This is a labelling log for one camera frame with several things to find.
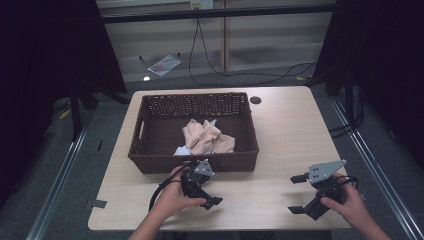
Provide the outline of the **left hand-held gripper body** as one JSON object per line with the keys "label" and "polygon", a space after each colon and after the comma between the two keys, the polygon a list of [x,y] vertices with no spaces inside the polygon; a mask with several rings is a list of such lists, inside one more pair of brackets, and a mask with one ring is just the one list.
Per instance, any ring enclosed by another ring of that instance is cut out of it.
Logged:
{"label": "left hand-held gripper body", "polygon": [[201,185],[214,175],[207,159],[190,162],[189,169],[185,170],[181,176],[183,194],[189,198],[204,198],[208,202],[212,202],[213,198],[201,188]]}

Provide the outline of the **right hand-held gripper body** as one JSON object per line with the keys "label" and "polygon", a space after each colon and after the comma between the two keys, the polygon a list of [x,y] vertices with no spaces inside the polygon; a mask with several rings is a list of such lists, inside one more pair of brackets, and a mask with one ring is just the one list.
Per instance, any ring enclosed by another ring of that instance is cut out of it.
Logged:
{"label": "right hand-held gripper body", "polygon": [[328,197],[338,203],[344,200],[341,183],[334,173],[346,164],[346,160],[338,160],[309,166],[308,181],[317,192],[314,199],[304,207],[304,213],[313,220],[318,220],[329,210],[321,203],[322,197]]}

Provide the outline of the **beige cloth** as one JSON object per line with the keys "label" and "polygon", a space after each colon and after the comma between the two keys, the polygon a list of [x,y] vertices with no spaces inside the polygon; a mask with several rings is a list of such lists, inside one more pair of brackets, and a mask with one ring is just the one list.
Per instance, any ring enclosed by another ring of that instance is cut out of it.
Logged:
{"label": "beige cloth", "polygon": [[191,155],[233,153],[235,138],[222,133],[216,126],[215,120],[205,120],[203,124],[191,119],[182,128],[185,147]]}

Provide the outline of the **brown wicker basket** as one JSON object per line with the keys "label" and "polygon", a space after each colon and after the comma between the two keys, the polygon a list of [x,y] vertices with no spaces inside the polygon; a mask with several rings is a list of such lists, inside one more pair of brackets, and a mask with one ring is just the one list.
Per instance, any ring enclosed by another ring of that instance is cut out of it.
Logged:
{"label": "brown wicker basket", "polygon": [[[230,153],[177,155],[190,120],[213,120],[235,139]],[[259,152],[248,96],[244,92],[147,95],[141,98],[128,157],[144,174],[167,173],[185,161],[207,159],[216,172],[252,171]]]}

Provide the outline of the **person's left hand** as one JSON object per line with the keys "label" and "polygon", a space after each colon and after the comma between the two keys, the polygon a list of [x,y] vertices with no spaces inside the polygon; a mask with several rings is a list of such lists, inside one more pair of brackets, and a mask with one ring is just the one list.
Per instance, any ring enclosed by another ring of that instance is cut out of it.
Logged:
{"label": "person's left hand", "polygon": [[206,203],[204,198],[188,198],[182,192],[181,173],[175,167],[171,174],[171,182],[164,187],[149,211],[155,219],[165,221],[188,207],[197,207]]}

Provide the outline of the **person's right hand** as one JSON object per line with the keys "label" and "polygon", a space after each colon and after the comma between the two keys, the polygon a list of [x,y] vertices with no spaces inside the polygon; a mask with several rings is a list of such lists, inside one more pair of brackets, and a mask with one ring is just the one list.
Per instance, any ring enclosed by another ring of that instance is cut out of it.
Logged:
{"label": "person's right hand", "polygon": [[331,198],[322,197],[321,203],[339,213],[352,228],[356,230],[365,228],[372,218],[359,192],[341,174],[335,173],[334,176],[338,177],[343,183],[342,190],[345,193],[346,200],[344,203],[339,203]]}

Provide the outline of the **clear plastic bag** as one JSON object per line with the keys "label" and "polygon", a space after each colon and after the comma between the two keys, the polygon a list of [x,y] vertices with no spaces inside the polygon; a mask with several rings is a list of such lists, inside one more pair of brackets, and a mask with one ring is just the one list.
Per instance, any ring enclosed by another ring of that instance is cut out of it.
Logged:
{"label": "clear plastic bag", "polygon": [[164,76],[171,70],[173,70],[175,67],[180,65],[182,63],[182,60],[178,56],[173,55],[167,55],[162,60],[158,61],[157,63],[153,64],[148,68],[148,70],[157,76]]}

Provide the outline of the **black curtain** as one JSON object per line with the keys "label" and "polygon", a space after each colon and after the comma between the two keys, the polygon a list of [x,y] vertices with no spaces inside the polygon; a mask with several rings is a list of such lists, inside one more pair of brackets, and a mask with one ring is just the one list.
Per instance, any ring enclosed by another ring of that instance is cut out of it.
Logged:
{"label": "black curtain", "polygon": [[53,104],[124,93],[96,0],[0,0],[0,208],[32,165]]}
{"label": "black curtain", "polygon": [[424,168],[424,0],[335,0],[314,74],[351,78]]}

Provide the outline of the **black metal stand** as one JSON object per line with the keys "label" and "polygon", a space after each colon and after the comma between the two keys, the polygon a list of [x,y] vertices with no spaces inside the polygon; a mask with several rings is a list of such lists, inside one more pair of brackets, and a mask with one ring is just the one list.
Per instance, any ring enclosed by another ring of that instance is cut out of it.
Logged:
{"label": "black metal stand", "polygon": [[83,129],[80,104],[83,104],[86,109],[95,109],[98,102],[87,82],[73,79],[70,87],[70,103],[73,122],[72,140],[76,141]]}

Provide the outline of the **black horizontal bar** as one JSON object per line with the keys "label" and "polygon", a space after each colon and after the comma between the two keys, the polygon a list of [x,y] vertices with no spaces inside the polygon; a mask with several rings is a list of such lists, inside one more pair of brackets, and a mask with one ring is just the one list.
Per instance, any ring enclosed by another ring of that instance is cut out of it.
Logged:
{"label": "black horizontal bar", "polygon": [[101,20],[105,24],[114,24],[114,23],[187,20],[187,19],[204,19],[204,18],[221,18],[221,17],[326,13],[326,12],[334,12],[337,9],[338,9],[338,6],[336,4],[318,4],[318,5],[295,5],[295,6],[277,6],[277,7],[230,8],[230,9],[215,9],[215,10],[187,10],[187,11],[176,11],[176,12],[102,15]]}

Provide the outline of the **metal floor rail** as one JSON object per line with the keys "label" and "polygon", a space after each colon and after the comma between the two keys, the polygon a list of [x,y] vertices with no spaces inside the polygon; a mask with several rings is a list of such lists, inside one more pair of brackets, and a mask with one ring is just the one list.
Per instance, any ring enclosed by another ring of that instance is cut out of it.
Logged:
{"label": "metal floor rail", "polygon": [[63,188],[69,178],[75,160],[84,143],[87,129],[92,123],[95,111],[88,113],[87,119],[84,121],[82,130],[77,135],[76,139],[71,142],[68,152],[64,158],[61,168],[54,180],[54,183],[43,203],[43,206],[32,224],[30,231],[25,240],[43,240],[47,227],[52,219],[57,203],[62,194]]}
{"label": "metal floor rail", "polygon": [[364,120],[351,128],[344,100],[330,97],[323,112],[346,171],[359,179],[373,218],[393,240],[424,240],[424,169],[369,106]]}

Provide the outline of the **white wall socket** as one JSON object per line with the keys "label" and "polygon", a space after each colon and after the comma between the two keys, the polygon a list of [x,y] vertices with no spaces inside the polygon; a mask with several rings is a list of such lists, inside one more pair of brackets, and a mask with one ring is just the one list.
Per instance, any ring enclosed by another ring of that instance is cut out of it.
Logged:
{"label": "white wall socket", "polygon": [[190,0],[191,10],[211,10],[214,8],[213,0]]}

